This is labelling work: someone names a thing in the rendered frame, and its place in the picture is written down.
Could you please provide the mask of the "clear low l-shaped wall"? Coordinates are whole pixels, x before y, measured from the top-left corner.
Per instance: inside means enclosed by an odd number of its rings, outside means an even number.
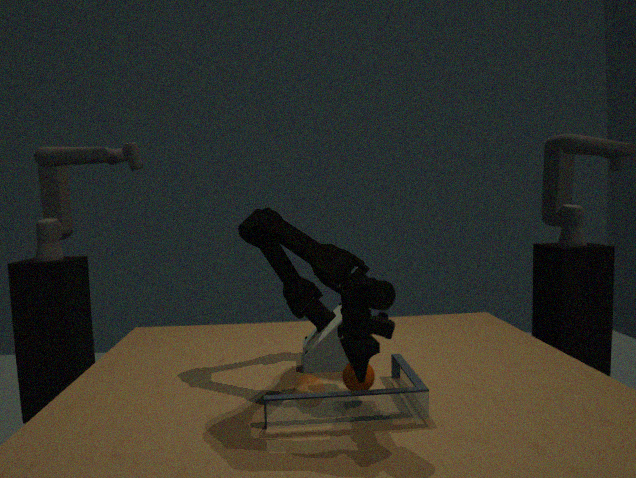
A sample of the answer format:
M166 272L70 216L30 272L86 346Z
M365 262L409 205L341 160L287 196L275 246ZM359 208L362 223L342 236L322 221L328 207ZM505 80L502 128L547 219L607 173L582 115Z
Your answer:
M398 388L415 387L392 357ZM267 429L288 429L429 419L429 391L266 401Z

